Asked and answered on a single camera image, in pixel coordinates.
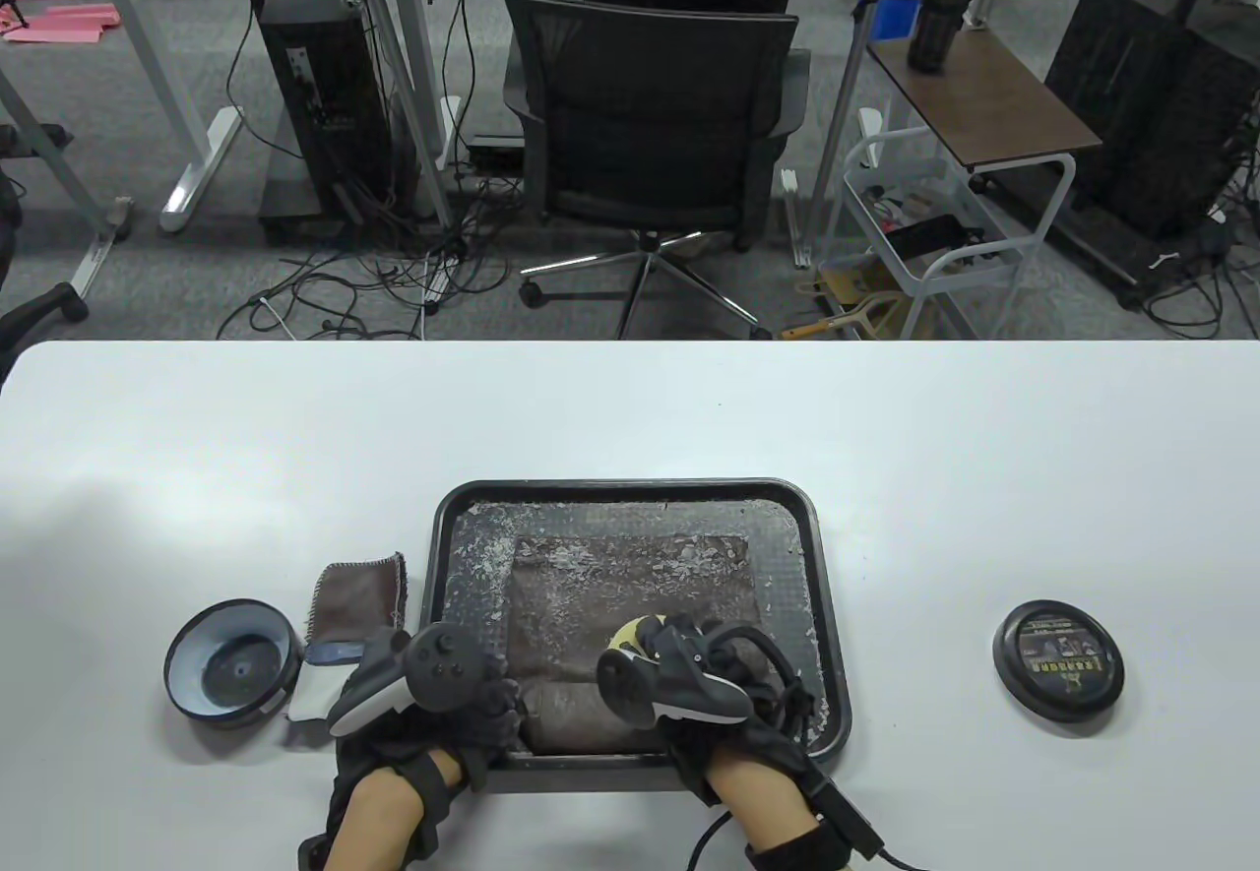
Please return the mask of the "person's right hand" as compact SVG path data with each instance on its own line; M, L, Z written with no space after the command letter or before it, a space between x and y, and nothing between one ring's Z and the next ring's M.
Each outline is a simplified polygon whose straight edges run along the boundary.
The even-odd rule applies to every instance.
M769 634L746 621L646 615L617 645L638 668L636 726L662 737L680 784L719 804L709 771L721 751L801 782L814 771L804 731L814 696Z

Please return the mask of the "person's left hand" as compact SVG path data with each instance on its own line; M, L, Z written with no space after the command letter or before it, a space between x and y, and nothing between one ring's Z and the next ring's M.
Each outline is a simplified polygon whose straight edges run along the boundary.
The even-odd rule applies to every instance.
M519 682L505 677L481 683L475 700L449 713L418 706L387 711L336 741L335 795L350 795L362 779L379 769L415 780L422 758L432 751L447 753L461 766L459 788L483 792L490 765L517 742L519 701Z

